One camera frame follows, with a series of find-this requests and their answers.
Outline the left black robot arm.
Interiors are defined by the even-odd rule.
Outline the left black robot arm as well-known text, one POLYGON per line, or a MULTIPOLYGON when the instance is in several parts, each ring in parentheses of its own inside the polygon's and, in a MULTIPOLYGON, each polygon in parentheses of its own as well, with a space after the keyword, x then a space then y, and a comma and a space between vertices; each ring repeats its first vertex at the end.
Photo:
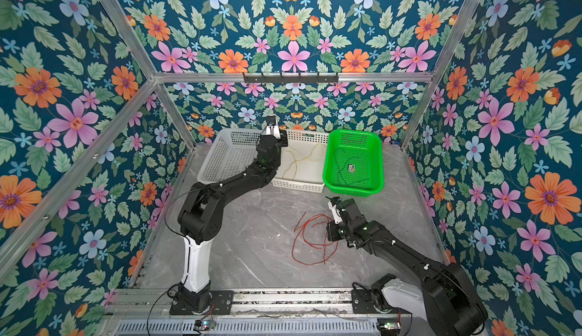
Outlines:
POLYGON ((286 132, 269 127, 259 136, 256 158, 241 173, 211 184, 198 182, 185 194, 177 217, 185 261, 180 283, 171 297, 172 316, 206 314, 212 308, 209 264, 212 241, 221 230, 224 208, 242 195, 270 184, 286 146, 286 132))

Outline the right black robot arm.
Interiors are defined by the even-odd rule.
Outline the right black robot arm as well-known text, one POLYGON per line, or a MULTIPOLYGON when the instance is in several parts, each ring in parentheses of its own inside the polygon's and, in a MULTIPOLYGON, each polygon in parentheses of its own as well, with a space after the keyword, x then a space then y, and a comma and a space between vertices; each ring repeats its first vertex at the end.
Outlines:
POLYGON ((353 199, 329 199, 333 221, 327 240, 345 240, 390 264, 409 282, 385 275, 371 286, 378 310, 399 308, 424 319, 436 335, 479 335, 487 310, 467 272, 456 263, 444 264, 414 250, 384 225, 369 222, 353 199))

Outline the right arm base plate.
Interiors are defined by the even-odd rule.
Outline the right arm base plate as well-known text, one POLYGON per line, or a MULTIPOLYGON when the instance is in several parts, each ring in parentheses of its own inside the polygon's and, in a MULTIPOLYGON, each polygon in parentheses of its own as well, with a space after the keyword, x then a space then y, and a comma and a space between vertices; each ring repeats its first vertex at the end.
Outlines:
POLYGON ((379 282, 367 286, 360 282, 352 283, 352 308, 355 314, 395 314, 399 309, 390 305, 382 293, 379 282))

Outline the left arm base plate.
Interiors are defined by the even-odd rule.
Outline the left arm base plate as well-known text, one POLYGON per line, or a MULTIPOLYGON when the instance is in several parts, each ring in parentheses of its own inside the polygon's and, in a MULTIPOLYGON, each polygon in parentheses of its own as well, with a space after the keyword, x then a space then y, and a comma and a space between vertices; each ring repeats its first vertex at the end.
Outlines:
POLYGON ((183 289, 173 298, 171 316, 229 315, 233 306, 233 291, 204 291, 194 293, 183 289))

